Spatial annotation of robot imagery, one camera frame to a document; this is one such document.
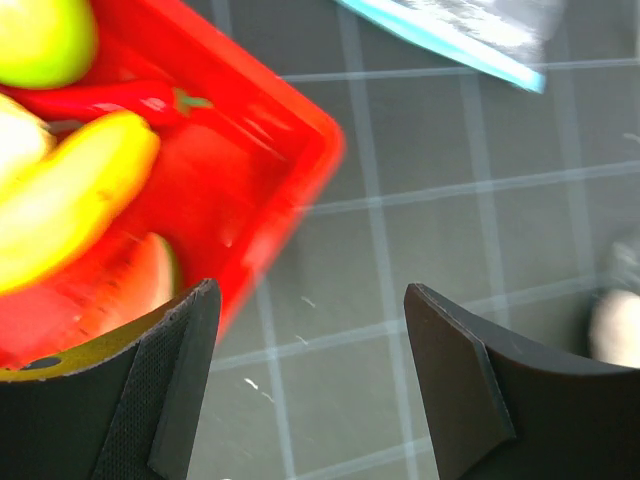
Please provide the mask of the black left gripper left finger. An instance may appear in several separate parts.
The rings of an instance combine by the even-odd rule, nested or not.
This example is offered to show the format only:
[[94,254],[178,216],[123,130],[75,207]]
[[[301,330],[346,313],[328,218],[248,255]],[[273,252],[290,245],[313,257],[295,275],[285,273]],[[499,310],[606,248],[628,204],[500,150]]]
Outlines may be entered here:
[[2,369],[2,478],[186,478],[220,310],[206,279],[87,343]]

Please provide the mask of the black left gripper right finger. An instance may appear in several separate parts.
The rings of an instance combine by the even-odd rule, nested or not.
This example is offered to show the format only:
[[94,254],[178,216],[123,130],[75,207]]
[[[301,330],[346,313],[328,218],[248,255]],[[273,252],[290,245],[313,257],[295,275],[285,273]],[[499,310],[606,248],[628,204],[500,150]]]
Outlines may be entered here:
[[530,340],[411,284],[404,311],[443,479],[635,479],[639,373]]

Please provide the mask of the clear bag orange zipper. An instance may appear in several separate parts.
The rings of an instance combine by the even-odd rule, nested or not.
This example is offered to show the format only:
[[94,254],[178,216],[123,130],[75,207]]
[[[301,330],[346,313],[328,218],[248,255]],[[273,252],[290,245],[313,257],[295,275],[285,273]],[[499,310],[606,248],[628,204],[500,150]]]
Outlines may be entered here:
[[591,357],[639,368],[639,239],[612,245],[609,289],[596,303],[589,327]]

